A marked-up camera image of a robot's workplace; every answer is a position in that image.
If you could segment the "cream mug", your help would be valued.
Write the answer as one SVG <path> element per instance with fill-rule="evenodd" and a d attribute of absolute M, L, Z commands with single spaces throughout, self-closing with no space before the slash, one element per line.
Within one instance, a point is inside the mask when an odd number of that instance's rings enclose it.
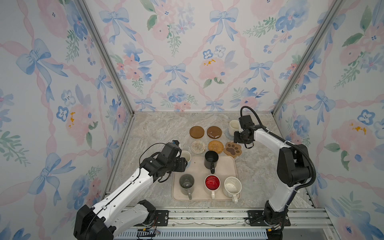
<path fill-rule="evenodd" d="M 239 132 L 240 131 L 240 122 L 238 120 L 232 120 L 230 121 L 230 124 L 229 124 L 229 134 L 230 136 L 234 137 L 235 136 L 235 132 Z"/>

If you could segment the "white and blue mug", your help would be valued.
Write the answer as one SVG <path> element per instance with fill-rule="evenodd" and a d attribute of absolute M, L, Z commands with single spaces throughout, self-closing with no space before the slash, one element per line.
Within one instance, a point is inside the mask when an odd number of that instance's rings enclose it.
<path fill-rule="evenodd" d="M 185 158 L 185 160 L 187 161 L 187 166 L 186 166 L 186 169 L 187 169 L 191 165 L 190 164 L 190 161 L 192 158 L 191 153 L 188 151 L 182 151 L 181 158 Z"/>

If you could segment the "woven rattan round coaster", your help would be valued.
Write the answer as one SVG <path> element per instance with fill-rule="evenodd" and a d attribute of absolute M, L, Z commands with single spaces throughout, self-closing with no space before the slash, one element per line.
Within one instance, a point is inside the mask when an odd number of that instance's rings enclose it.
<path fill-rule="evenodd" d="M 217 141 L 217 140 L 213 140 L 211 142 L 208 143 L 208 150 L 209 151 L 214 151 L 216 152 L 217 154 L 220 154 L 223 152 L 224 150 L 224 145 L 222 142 L 220 141 Z"/>

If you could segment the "glossy brown wooden coaster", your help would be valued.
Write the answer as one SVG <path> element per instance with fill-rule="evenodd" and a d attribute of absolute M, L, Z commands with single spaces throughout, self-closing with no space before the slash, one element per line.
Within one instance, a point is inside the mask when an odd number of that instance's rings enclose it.
<path fill-rule="evenodd" d="M 222 136 L 222 129 L 217 126 L 211 126 L 207 129 L 207 135 L 211 139 L 218 139 Z"/>

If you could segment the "clear patterned glass coaster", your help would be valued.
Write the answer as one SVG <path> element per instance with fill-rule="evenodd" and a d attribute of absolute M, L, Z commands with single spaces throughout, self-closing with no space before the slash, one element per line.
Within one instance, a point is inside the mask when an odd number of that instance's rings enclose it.
<path fill-rule="evenodd" d="M 200 155 L 206 151 L 206 145 L 202 141 L 193 141 L 190 149 L 194 154 Z"/>

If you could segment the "matte brown wooden coaster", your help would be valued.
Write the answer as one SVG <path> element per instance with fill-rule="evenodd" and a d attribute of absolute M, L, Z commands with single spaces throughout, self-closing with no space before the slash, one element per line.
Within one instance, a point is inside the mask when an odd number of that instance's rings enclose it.
<path fill-rule="evenodd" d="M 190 136 L 194 139 L 200 139 L 204 134 L 205 130 L 201 126 L 193 126 L 190 128 Z"/>

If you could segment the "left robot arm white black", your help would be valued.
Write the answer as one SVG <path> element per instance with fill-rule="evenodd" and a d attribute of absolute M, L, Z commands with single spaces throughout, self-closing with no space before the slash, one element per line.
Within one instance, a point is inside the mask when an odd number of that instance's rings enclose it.
<path fill-rule="evenodd" d="M 77 240 L 112 240 L 136 225 L 156 223 L 156 208 L 147 200 L 139 201 L 125 211 L 129 202 L 166 173 L 184 172 L 188 162 L 176 156 L 166 159 L 161 154 L 143 160 L 135 173 L 118 189 L 92 207 L 81 207 L 76 215 L 74 237 Z"/>

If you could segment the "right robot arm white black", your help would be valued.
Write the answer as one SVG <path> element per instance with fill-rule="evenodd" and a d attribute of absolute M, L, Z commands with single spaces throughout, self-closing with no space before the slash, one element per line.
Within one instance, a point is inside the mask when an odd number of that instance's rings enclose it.
<path fill-rule="evenodd" d="M 269 226 L 284 225 L 288 208 L 298 190 L 316 180 L 316 169 L 307 147 L 286 141 L 269 130 L 250 127 L 234 133 L 234 142 L 245 146 L 259 142 L 278 155 L 277 175 L 279 182 L 274 194 L 266 202 L 263 220 Z"/>

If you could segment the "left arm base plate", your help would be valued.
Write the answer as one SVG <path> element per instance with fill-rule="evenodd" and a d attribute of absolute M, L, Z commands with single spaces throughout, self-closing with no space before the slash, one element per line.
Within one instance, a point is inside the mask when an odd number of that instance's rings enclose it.
<path fill-rule="evenodd" d="M 142 226 L 145 227 L 166 227 L 169 222 L 168 210 L 150 211 Z"/>

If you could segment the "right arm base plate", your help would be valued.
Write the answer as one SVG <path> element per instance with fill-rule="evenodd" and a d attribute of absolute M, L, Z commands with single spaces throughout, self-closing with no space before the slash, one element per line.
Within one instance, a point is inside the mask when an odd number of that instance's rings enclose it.
<path fill-rule="evenodd" d="M 252 227 L 280 227 L 282 223 L 285 227 L 291 226 L 288 215 L 283 218 L 283 212 L 275 213 L 264 210 L 249 210 L 247 211 L 248 217 L 246 218 L 246 224 Z"/>

